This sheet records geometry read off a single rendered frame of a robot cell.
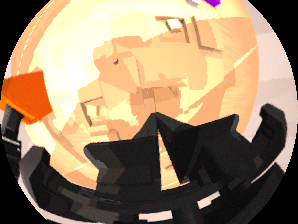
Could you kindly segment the purple block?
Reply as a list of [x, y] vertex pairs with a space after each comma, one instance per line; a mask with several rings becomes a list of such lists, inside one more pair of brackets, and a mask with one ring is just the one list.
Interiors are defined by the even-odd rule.
[[214, 8], [216, 8], [216, 6], [218, 6], [218, 4], [221, 4], [220, 2], [221, 2], [221, 0], [205, 0], [205, 3], [212, 4], [212, 7], [214, 7]]

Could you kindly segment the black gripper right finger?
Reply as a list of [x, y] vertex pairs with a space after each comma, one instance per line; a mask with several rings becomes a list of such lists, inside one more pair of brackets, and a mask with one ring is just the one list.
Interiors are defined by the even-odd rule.
[[239, 116], [237, 113], [223, 116], [221, 119], [208, 121], [194, 127], [185, 121], [178, 121], [164, 113], [154, 112], [157, 116], [157, 127], [160, 131], [161, 141], [164, 143], [170, 163], [180, 185], [189, 183], [189, 175], [200, 155], [202, 145], [206, 141], [216, 139], [237, 129]]

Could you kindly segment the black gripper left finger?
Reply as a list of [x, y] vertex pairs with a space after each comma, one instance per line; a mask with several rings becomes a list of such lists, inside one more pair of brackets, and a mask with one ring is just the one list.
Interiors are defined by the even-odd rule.
[[100, 171], [100, 168], [152, 168], [156, 183], [162, 184], [160, 137], [158, 137], [156, 113], [150, 113], [140, 131], [133, 139], [101, 141], [84, 145], [86, 159]]

